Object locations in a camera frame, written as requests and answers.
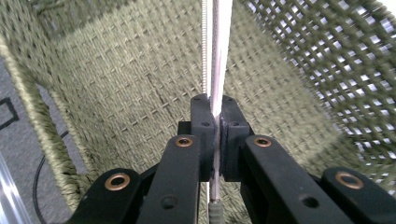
brass grommet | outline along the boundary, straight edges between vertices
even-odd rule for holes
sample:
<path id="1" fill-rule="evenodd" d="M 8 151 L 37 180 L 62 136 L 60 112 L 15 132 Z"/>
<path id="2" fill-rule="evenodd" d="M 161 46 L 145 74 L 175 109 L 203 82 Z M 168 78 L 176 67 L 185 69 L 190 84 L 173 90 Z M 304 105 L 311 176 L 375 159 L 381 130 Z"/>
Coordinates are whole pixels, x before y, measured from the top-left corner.
<path id="1" fill-rule="evenodd" d="M 343 177 L 351 178 L 351 179 L 353 179 L 353 181 L 354 181 L 355 183 L 346 182 L 346 181 L 343 179 Z M 336 179 L 340 184 L 342 184 L 342 185 L 344 185 L 344 186 L 346 186 L 346 187 L 348 187 L 348 188 L 350 188 L 350 189 L 361 189 L 361 188 L 363 188 L 363 186 L 364 186 L 363 182 L 362 182 L 359 178 L 357 178 L 356 176 L 354 176 L 354 175 L 352 175 L 352 174 L 350 174 L 350 173 L 347 173 L 347 172 L 337 172 L 337 174 L 335 174 L 335 179 Z"/>
<path id="2" fill-rule="evenodd" d="M 123 182 L 120 184 L 113 184 L 113 180 L 115 179 L 122 179 Z M 105 187 L 108 190 L 120 190 L 120 189 L 125 189 L 129 185 L 129 182 L 131 182 L 131 178 L 125 174 L 125 173 L 117 173 L 109 177 L 105 183 Z"/>
<path id="3" fill-rule="evenodd" d="M 190 139 L 189 137 L 179 137 L 176 140 L 176 145 L 178 147 L 189 147 L 192 145 L 192 139 Z"/>
<path id="4" fill-rule="evenodd" d="M 258 137 L 254 139 L 254 144 L 256 144 L 259 147 L 269 147 L 271 146 L 272 143 L 269 139 Z"/>

woven basket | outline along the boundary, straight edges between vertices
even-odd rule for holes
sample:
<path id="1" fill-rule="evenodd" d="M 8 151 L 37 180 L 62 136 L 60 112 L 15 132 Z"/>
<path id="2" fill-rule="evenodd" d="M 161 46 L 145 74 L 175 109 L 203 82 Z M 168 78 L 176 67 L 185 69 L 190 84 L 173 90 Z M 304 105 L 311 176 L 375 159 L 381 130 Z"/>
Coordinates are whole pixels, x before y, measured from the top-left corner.
<path id="1" fill-rule="evenodd" d="M 190 119 L 201 93 L 199 1 L 2 0 L 0 15 L 0 54 L 71 209 L 103 172 L 158 162 Z M 394 195 L 395 27 L 376 1 L 234 1 L 225 93 L 306 171 L 351 167 Z M 222 198 L 227 222 L 248 222 L 236 184 Z"/>

green woven basket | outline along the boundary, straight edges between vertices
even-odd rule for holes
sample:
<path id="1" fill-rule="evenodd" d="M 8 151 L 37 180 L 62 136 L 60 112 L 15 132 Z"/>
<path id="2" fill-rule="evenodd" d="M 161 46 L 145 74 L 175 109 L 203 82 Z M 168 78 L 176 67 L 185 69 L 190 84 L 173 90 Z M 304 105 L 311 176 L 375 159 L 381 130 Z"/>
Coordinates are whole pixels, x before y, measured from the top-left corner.
<path id="1" fill-rule="evenodd" d="M 103 172 L 158 162 L 190 119 L 201 93 L 199 1 L 2 0 L 0 15 L 0 54 L 71 209 Z M 306 171 L 351 167 L 395 195 L 395 27 L 376 1 L 235 1 L 226 94 Z M 223 185 L 226 221 L 248 222 L 237 192 Z"/>

black cable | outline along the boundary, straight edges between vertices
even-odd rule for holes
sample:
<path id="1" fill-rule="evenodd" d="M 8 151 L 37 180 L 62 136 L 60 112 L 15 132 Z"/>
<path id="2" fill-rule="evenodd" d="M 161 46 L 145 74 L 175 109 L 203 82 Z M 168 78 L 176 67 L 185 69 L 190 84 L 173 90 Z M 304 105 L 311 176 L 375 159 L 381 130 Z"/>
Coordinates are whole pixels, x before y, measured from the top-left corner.
<path id="1" fill-rule="evenodd" d="M 40 177 L 41 168 L 43 168 L 45 160 L 46 160 L 46 157 L 43 156 L 40 164 L 37 167 L 37 170 L 35 171 L 35 180 L 33 181 L 33 205 L 35 206 L 35 213 L 37 214 L 37 217 L 40 220 L 41 224 L 47 224 L 47 222 L 46 222 L 46 219 L 43 218 L 43 215 L 41 214 L 40 207 L 38 206 L 37 185 L 38 185 L 38 178 Z"/>

black plastic bracket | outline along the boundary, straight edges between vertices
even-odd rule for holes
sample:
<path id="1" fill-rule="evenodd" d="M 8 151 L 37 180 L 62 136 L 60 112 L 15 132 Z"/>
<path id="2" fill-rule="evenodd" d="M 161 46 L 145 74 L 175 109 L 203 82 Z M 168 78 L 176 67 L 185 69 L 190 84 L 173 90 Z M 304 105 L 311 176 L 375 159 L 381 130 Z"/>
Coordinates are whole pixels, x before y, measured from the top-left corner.
<path id="1" fill-rule="evenodd" d="M 221 109 L 221 168 L 224 180 L 240 182 L 239 153 L 249 136 L 250 126 L 235 99 L 223 96 Z"/>
<path id="2" fill-rule="evenodd" d="M 113 175 L 128 176 L 126 187 L 107 189 L 106 182 Z M 82 223 L 134 223 L 143 201 L 141 177 L 133 170 L 114 169 L 99 176 L 79 202 L 67 224 Z"/>
<path id="3" fill-rule="evenodd" d="M 200 140 L 178 135 L 166 145 L 136 223 L 196 223 Z"/>
<path id="4" fill-rule="evenodd" d="M 248 137 L 243 156 L 247 172 L 254 176 L 256 188 L 260 188 L 267 201 L 263 208 L 251 210 L 247 206 L 250 217 L 267 214 L 265 223 L 352 223 L 274 138 Z M 251 192 L 254 190 L 241 192 L 245 204 L 260 204 L 252 202 L 256 200 L 254 195 L 244 197 Z M 262 223 L 264 220 L 252 221 Z"/>
<path id="5" fill-rule="evenodd" d="M 206 94 L 191 98 L 191 134 L 201 142 L 200 181 L 209 181 L 213 168 L 215 122 Z"/>
<path id="6" fill-rule="evenodd" d="M 396 200 L 365 175 L 334 167 L 320 184 L 354 222 L 396 223 Z"/>

